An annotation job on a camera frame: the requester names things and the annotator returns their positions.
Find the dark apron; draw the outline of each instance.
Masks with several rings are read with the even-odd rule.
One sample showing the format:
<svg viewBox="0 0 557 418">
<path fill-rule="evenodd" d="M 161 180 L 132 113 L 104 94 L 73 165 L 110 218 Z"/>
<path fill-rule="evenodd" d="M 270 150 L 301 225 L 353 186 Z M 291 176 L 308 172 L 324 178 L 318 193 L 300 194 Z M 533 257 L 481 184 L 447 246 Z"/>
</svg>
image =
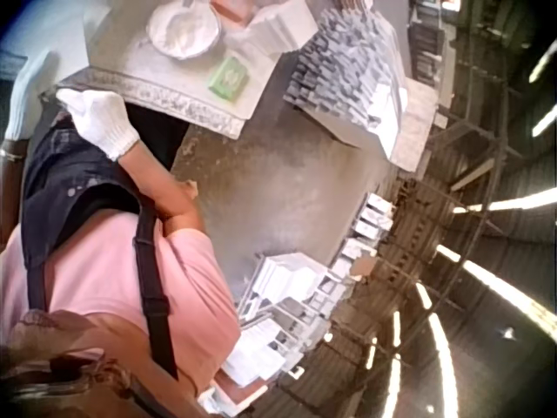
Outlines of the dark apron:
<svg viewBox="0 0 557 418">
<path fill-rule="evenodd" d="M 174 129 L 178 134 L 173 135 L 174 142 L 176 138 L 181 141 L 187 124 L 180 121 L 180 126 L 176 126 L 176 119 L 170 118 L 169 122 L 161 120 L 166 119 L 165 115 L 150 116 L 152 123 L 153 119 L 160 120 L 163 126 L 173 123 L 178 128 Z M 164 137 L 164 129 L 156 133 L 153 139 L 159 143 L 172 140 Z M 138 229 L 130 245 L 136 250 L 151 357 L 178 378 L 168 325 L 170 305 L 161 285 L 153 242 L 157 214 L 153 202 L 138 191 L 120 165 L 79 137 L 67 119 L 50 129 L 34 151 L 23 185 L 22 207 L 21 234 L 29 306 L 44 311 L 48 310 L 44 265 L 50 255 L 100 209 L 138 214 Z"/>
</svg>

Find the hand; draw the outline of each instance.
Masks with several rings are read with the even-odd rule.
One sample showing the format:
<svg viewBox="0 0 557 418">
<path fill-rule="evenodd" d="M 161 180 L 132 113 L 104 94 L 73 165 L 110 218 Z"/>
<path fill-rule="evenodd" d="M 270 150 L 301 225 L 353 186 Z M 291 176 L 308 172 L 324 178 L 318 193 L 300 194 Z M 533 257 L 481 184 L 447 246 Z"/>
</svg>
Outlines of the hand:
<svg viewBox="0 0 557 418">
<path fill-rule="evenodd" d="M 113 91 L 57 91 L 56 97 L 71 114 L 79 135 L 116 161 L 139 141 L 128 119 L 124 100 Z"/>
<path fill-rule="evenodd" d="M 43 113 L 38 95 L 40 81 L 47 69 L 54 64 L 55 55 L 43 51 L 30 57 L 19 71 L 11 91 L 10 119 L 4 137 L 12 141 L 30 139 Z"/>
</svg>

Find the ceiling light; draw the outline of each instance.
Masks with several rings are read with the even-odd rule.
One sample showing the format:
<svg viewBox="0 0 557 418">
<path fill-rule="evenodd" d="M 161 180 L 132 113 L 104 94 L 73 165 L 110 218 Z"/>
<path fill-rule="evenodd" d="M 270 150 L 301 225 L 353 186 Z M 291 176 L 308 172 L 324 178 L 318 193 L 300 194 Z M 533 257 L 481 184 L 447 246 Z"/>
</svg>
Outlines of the ceiling light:
<svg viewBox="0 0 557 418">
<path fill-rule="evenodd" d="M 457 262 L 460 256 L 447 247 L 438 245 L 437 251 L 448 259 Z M 503 279 L 470 260 L 465 261 L 464 269 L 484 285 L 496 292 L 500 297 L 517 307 L 526 317 L 535 323 L 543 332 L 557 342 L 557 316 L 545 309 L 541 304 L 525 295 L 519 289 L 509 285 Z"/>
<path fill-rule="evenodd" d="M 400 312 L 393 313 L 393 345 L 398 347 L 400 345 Z"/>
<path fill-rule="evenodd" d="M 416 290 L 418 290 L 419 297 L 424 309 L 432 307 L 432 301 L 427 294 L 427 290 L 421 283 L 416 283 Z M 444 416 L 446 418 L 458 418 L 459 416 L 459 394 L 456 388 L 456 378 L 454 376 L 453 359 L 451 358 L 451 350 L 449 349 L 449 342 L 446 339 L 445 331 L 441 326 L 441 321 L 436 313 L 432 313 L 427 318 L 429 320 L 429 327 L 433 333 L 433 340 L 435 348 L 438 352 L 439 363 L 441 368 L 441 386 L 443 389 L 443 404 Z M 427 412 L 432 414 L 435 409 L 432 405 L 426 408 Z"/>
<path fill-rule="evenodd" d="M 540 135 L 542 132 L 544 132 L 546 130 L 546 128 L 548 126 L 550 126 L 550 124 L 553 123 L 553 121 L 557 119 L 557 104 L 554 106 L 554 108 L 549 111 L 546 116 L 544 116 L 540 122 L 538 122 L 538 124 L 532 129 L 532 136 L 533 137 L 537 137 L 538 135 Z"/>
<path fill-rule="evenodd" d="M 391 377 L 389 378 L 389 395 L 386 397 L 383 418 L 393 418 L 400 391 L 400 354 L 395 354 L 391 362 Z"/>
<path fill-rule="evenodd" d="M 513 327 L 508 327 L 503 331 L 503 338 L 505 340 L 516 340 L 514 338 L 514 328 Z"/>
<path fill-rule="evenodd" d="M 557 51 L 557 39 L 555 39 L 553 43 L 549 45 L 549 48 L 547 49 L 546 53 L 541 56 L 540 61 L 538 61 L 538 63 L 530 73 L 528 82 L 533 83 L 538 78 L 540 78 L 540 75 L 543 72 L 544 68 L 546 68 L 547 64 L 549 64 L 549 60 L 551 59 L 551 56 L 556 51 Z"/>
<path fill-rule="evenodd" d="M 301 366 L 296 366 L 296 371 L 293 372 L 292 370 L 288 372 L 288 374 L 296 381 L 298 380 L 302 374 L 304 374 L 305 369 Z"/>
<path fill-rule="evenodd" d="M 427 294 L 427 290 L 421 283 L 416 283 L 416 288 L 418 289 L 419 297 L 421 298 L 421 304 L 424 309 L 429 309 L 432 307 L 432 300 L 429 299 L 429 294 Z"/>
<path fill-rule="evenodd" d="M 493 202 L 489 205 L 489 211 L 505 211 L 511 209 L 534 209 L 545 205 L 552 205 L 557 202 L 557 187 L 544 190 L 543 192 L 531 194 L 525 198 L 517 198 L 510 200 L 502 200 Z M 464 207 L 455 207 L 453 213 L 480 212 L 482 205 L 470 205 L 466 209 Z"/>
<path fill-rule="evenodd" d="M 372 345 L 369 347 L 369 355 L 367 355 L 366 369 L 370 370 L 373 366 L 373 358 L 375 357 L 375 345 L 377 344 L 377 337 L 372 340 Z"/>
</svg>

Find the warehouse ceiling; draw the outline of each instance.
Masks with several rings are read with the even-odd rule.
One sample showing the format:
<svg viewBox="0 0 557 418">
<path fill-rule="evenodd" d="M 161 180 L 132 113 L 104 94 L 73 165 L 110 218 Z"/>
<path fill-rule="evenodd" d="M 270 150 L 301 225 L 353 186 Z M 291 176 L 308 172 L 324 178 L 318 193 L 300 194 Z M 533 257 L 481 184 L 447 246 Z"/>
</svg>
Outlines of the warehouse ceiling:
<svg viewBox="0 0 557 418">
<path fill-rule="evenodd" d="M 453 213 L 459 202 L 515 199 L 557 186 L 555 123 L 533 136 L 555 106 L 555 58 L 528 82 L 557 38 L 553 16 L 547 2 L 462 2 L 453 17 L 456 64 L 446 131 L 432 130 L 423 179 L 402 176 L 387 196 L 398 210 L 380 246 L 384 261 L 342 306 L 350 321 L 333 323 L 332 340 L 302 360 L 302 377 L 283 376 L 243 416 L 381 417 L 395 352 L 401 382 L 394 416 L 449 416 L 439 347 L 427 325 L 433 310 L 448 340 L 458 416 L 557 416 L 554 341 L 460 263 L 436 253 L 442 244 L 467 255 L 555 310 L 555 205 Z M 482 175 L 470 181 L 477 172 Z M 428 311 L 417 280 L 432 300 Z M 396 350 L 395 311 L 401 322 Z M 377 351 L 367 370 L 373 337 Z"/>
</svg>

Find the table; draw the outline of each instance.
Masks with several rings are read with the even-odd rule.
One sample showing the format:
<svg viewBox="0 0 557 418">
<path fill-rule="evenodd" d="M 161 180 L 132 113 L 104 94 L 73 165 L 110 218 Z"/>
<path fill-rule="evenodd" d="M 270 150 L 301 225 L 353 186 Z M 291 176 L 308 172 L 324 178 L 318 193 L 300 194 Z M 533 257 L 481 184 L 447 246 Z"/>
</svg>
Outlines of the table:
<svg viewBox="0 0 557 418">
<path fill-rule="evenodd" d="M 130 103 L 161 111 L 237 139 L 265 89 L 280 55 L 268 57 L 249 43 L 232 48 L 221 39 L 201 57 L 180 62 L 156 51 L 145 27 L 159 0 L 121 0 L 89 42 L 90 66 L 63 85 L 116 91 Z M 248 68 L 249 80 L 232 103 L 207 88 L 225 57 Z"/>
</svg>

